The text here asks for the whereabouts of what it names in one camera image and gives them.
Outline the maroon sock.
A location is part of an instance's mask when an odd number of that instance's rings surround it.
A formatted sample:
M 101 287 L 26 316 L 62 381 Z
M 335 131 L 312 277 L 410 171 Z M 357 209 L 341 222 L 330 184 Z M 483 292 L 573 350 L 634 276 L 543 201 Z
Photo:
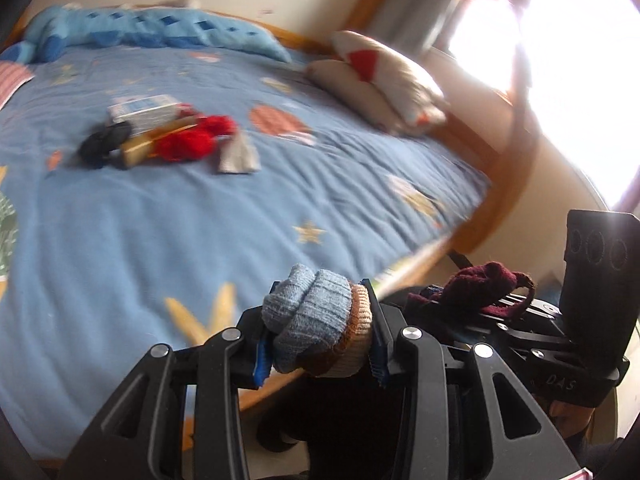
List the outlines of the maroon sock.
M 486 298 L 494 298 L 496 292 L 514 292 L 525 296 L 530 292 L 536 295 L 534 281 L 525 273 L 507 269 L 502 263 L 489 261 L 482 266 L 468 266 L 454 274 L 444 286 L 445 295 L 450 299 L 459 295 L 461 299 L 470 300 L 473 294 L 482 294 Z

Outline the blue patterned bed blanket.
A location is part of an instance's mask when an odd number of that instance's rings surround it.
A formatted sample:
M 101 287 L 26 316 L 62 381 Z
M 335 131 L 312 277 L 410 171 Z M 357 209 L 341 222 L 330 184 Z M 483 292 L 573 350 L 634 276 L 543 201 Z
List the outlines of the blue patterned bed blanket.
M 153 344 L 189 341 L 225 284 L 257 306 L 295 263 L 374 278 L 468 220 L 487 178 L 431 138 L 378 132 L 304 75 L 227 50 L 70 48 L 1 113 L 1 406 L 37 460 L 60 460 Z M 218 159 L 81 166 L 108 108 L 167 94 L 228 116 L 260 168 Z

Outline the white plush toy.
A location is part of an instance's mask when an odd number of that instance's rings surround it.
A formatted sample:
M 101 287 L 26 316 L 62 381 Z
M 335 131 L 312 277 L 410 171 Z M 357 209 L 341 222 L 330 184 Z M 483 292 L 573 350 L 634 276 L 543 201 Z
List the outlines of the white plush toy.
M 178 9 L 199 9 L 201 7 L 201 3 L 198 0 L 162 0 L 156 5 Z

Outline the grey curtain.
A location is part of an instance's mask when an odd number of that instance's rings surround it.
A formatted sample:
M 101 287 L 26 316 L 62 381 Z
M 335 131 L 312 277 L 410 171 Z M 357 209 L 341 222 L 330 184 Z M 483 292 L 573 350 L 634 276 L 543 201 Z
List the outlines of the grey curtain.
M 408 58 L 428 50 L 461 0 L 384 0 L 364 34 Z

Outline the beige bottom pillow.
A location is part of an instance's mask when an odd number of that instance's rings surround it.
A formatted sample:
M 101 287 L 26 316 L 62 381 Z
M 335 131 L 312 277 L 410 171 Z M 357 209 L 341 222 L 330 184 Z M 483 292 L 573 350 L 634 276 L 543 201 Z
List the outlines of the beige bottom pillow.
M 337 60 L 319 60 L 307 65 L 305 74 L 316 86 L 340 100 L 378 130 L 398 136 L 404 122 L 381 92 L 360 79 L 349 64 Z

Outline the white red top pillow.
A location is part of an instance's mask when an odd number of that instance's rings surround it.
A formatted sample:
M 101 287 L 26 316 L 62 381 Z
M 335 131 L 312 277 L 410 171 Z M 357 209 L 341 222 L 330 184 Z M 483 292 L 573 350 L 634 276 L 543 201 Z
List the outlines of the white red top pillow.
M 446 122 L 442 90 L 430 73 L 411 58 L 350 30 L 334 32 L 332 46 L 364 82 L 382 93 L 408 127 L 426 129 Z

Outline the wooden bunk bed frame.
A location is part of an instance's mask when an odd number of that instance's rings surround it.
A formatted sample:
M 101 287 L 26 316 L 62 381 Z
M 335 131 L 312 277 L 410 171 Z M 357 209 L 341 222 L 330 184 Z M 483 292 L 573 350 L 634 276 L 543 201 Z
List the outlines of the wooden bunk bed frame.
M 32 0 L 35 5 L 29 13 L 29 22 L 49 6 L 70 8 L 154 8 L 162 0 Z M 239 18 L 273 33 L 288 50 L 292 63 L 301 60 L 305 70 L 309 63 L 319 60 L 343 61 L 332 46 L 332 35 L 350 30 L 366 36 L 368 13 L 383 0 L 198 0 L 200 10 Z M 508 0 L 482 0 L 507 3 Z M 506 86 L 488 88 L 462 70 L 454 56 L 445 53 L 439 37 L 425 51 L 424 58 L 411 58 L 433 77 L 444 94 L 446 122 L 441 126 L 415 129 L 405 123 L 404 132 L 394 136 L 373 127 L 340 100 L 344 107 L 363 119 L 368 125 L 395 138 L 431 138 L 442 144 L 468 165 L 487 178 L 488 189 L 484 200 L 472 216 L 460 224 L 450 235 L 435 240 L 414 254 L 401 259 L 409 266 L 427 266 L 431 256 L 444 248 L 472 249 L 488 235 L 492 225 L 500 218 L 498 197 L 506 182 L 496 176 L 497 168 L 505 165 L 516 151 L 527 151 L 533 142 L 533 133 L 512 124 L 512 106 Z M 375 278 L 393 280 L 394 265 Z M 235 287 L 225 284 L 216 297 L 212 320 L 202 324 L 180 301 L 168 299 L 167 309 L 172 320 L 188 338 L 187 347 L 206 340 L 218 322 L 234 323 L 244 311 L 235 310 Z

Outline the blue crocodile plush pillow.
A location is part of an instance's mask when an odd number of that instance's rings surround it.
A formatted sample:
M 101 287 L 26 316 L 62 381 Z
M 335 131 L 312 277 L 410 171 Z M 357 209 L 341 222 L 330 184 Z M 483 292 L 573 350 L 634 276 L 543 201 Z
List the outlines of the blue crocodile plush pillow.
M 20 64 L 51 63 L 68 47 L 111 48 L 121 44 L 145 49 L 223 48 L 291 61 L 288 50 L 267 29 L 239 18 L 174 6 L 49 6 L 29 22 L 21 41 L 1 52 L 1 58 Z

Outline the white grey sock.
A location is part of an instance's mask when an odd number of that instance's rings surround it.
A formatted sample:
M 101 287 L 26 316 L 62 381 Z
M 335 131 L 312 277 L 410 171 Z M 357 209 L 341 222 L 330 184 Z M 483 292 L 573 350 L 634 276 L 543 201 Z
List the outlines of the white grey sock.
M 245 132 L 236 130 L 224 140 L 218 162 L 220 174 L 254 174 L 260 168 L 258 151 Z

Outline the amber bottle gold cap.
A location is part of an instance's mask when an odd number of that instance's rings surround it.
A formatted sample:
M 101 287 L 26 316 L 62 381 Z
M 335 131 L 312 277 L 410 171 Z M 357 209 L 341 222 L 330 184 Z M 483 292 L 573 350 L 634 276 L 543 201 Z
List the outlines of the amber bottle gold cap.
M 193 128 L 197 123 L 198 118 L 188 116 L 165 122 L 156 128 L 132 136 L 120 146 L 122 164 L 126 169 L 142 164 L 154 153 L 157 141 L 170 134 Z

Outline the pink checked pillow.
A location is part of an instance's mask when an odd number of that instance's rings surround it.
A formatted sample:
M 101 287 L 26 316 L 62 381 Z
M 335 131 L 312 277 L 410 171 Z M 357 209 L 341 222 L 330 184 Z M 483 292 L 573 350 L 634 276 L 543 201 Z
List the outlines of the pink checked pillow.
M 14 62 L 0 62 L 0 110 L 12 99 L 23 84 L 33 80 L 35 75 L 24 65 Z

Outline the red scrunchie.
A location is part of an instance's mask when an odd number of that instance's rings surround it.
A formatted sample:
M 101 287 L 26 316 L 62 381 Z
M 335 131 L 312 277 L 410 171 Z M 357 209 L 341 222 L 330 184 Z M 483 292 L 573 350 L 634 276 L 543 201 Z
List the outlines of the red scrunchie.
M 238 130 L 229 116 L 200 117 L 193 125 L 164 134 L 153 142 L 152 156 L 164 162 L 194 162 L 213 154 L 218 139 Z

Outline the black scrunchie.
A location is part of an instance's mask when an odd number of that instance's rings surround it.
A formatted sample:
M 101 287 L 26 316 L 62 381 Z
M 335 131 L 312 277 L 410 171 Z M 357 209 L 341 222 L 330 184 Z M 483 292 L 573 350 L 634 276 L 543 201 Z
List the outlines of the black scrunchie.
M 131 135 L 130 122 L 114 122 L 101 126 L 80 144 L 78 158 L 86 167 L 100 169 L 110 162 L 112 153 L 118 151 Z

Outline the blue grey sock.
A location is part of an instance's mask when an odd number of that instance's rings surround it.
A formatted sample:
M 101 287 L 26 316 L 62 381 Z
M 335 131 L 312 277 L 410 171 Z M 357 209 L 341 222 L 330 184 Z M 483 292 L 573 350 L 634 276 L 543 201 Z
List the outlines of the blue grey sock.
M 373 330 L 367 289 L 329 270 L 297 263 L 262 302 L 274 333 L 273 366 L 281 374 L 355 375 L 367 359 Z

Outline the white blue milk carton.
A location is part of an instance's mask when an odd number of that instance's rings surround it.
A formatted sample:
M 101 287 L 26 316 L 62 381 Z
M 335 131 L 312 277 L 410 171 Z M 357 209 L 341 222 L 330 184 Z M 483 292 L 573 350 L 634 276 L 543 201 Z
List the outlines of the white blue milk carton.
M 180 112 L 180 102 L 168 94 L 142 96 L 118 101 L 108 108 L 108 122 L 126 122 L 133 134 L 152 130 L 165 122 L 175 120 Z

